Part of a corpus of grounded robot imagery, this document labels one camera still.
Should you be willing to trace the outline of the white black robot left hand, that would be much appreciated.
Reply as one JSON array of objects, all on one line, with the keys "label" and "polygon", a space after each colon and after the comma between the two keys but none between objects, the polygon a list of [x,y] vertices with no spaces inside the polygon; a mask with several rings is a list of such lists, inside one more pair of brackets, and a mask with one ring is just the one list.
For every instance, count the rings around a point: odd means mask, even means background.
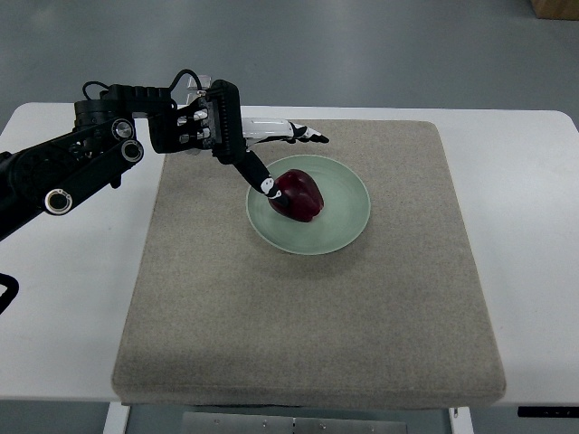
[{"label": "white black robot left hand", "polygon": [[159,154],[189,150],[209,150],[223,165],[232,165],[258,193],[272,200],[288,203],[266,165],[251,150],[254,143],[276,140],[290,144],[329,139],[316,130],[282,120],[272,131],[258,128],[250,132],[251,142],[243,134],[238,88],[226,80],[217,80],[204,91],[206,96],[179,108],[168,99],[162,108],[147,116],[151,145]]}]

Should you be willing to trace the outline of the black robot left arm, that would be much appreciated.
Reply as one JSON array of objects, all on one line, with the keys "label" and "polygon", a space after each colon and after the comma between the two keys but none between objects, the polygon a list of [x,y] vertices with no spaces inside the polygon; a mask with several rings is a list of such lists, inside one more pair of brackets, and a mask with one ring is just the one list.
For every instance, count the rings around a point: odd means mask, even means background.
[{"label": "black robot left arm", "polygon": [[6,239],[43,212],[63,215],[106,185],[118,188],[121,177],[144,155],[136,118],[146,118],[159,154],[195,148],[200,138],[181,143],[172,137],[180,117],[172,97],[181,78],[190,76],[198,92],[204,86],[191,70],[178,72],[166,88],[104,85],[98,98],[74,104],[72,132],[16,153],[1,154],[1,237]]}]

